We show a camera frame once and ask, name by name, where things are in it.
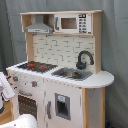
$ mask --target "microwave door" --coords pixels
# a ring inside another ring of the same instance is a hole
[[[55,32],[79,33],[78,14],[55,15]]]

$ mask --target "tile backsplash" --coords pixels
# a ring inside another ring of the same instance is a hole
[[[34,61],[76,68],[78,55],[86,50],[94,56],[94,38],[85,36],[43,35],[33,36]],[[86,69],[94,70],[90,58],[83,54]]]

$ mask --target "faucet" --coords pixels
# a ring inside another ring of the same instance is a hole
[[[94,64],[93,56],[92,56],[88,51],[81,51],[81,52],[79,53],[78,62],[77,62],[77,64],[76,64],[77,69],[80,69],[80,70],[86,68],[86,62],[85,62],[85,63],[82,63],[82,62],[81,62],[81,56],[82,56],[83,54],[87,54],[87,55],[90,57],[90,64],[91,64],[91,65]]]

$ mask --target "burner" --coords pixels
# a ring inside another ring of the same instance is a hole
[[[17,66],[17,68],[22,68],[26,70],[35,71],[35,72],[41,72],[41,73],[44,73],[55,67],[57,67],[57,65],[45,64],[45,63],[34,62],[34,61]]]

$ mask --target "gray curtain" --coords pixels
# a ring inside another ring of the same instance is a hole
[[[21,32],[19,13],[98,9],[104,11],[102,69],[115,76],[114,84],[106,88],[106,121],[111,122],[114,128],[127,128],[128,0],[5,0],[5,2],[11,28],[14,63],[26,60],[25,38]]]
[[[12,42],[5,0],[0,1],[0,72],[14,64]]]

